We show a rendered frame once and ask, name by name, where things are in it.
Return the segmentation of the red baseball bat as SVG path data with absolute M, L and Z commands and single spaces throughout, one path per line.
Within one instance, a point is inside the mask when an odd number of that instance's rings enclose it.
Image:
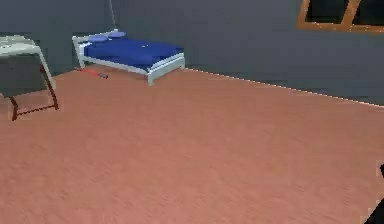
M 93 70 L 88 70 L 88 69 L 85 69 L 85 68 L 84 69 L 83 68 L 76 68 L 76 70 L 80 71 L 80 72 L 92 74 L 92 75 L 95 75 L 95 76 L 103 78 L 103 79 L 108 79 L 109 78 L 109 76 L 107 74 L 100 73 L 100 72 L 93 71 Z

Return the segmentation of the white bed with blue cover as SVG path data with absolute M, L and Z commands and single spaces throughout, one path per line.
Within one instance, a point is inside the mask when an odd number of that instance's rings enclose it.
M 73 36 L 72 42 L 79 61 L 80 68 L 85 68 L 86 62 L 112 67 L 128 72 L 145 75 L 149 86 L 154 81 L 178 68 L 186 65 L 184 49 L 180 46 L 137 40 L 124 36 L 109 38 L 109 32 L 87 36 Z M 91 43 L 88 38 L 93 35 L 105 35 L 109 40 Z

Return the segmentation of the pale table with brown legs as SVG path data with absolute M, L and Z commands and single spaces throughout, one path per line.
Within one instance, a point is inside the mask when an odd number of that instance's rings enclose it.
M 0 37 L 0 94 L 13 105 L 12 120 L 20 115 L 48 108 L 59 109 L 53 80 L 41 48 L 21 35 Z M 53 103 L 41 108 L 19 112 L 15 97 L 48 90 Z

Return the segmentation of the brown framed window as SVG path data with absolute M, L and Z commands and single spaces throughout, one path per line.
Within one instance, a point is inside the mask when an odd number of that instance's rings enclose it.
M 384 34 L 384 0 L 303 0 L 296 26 Z

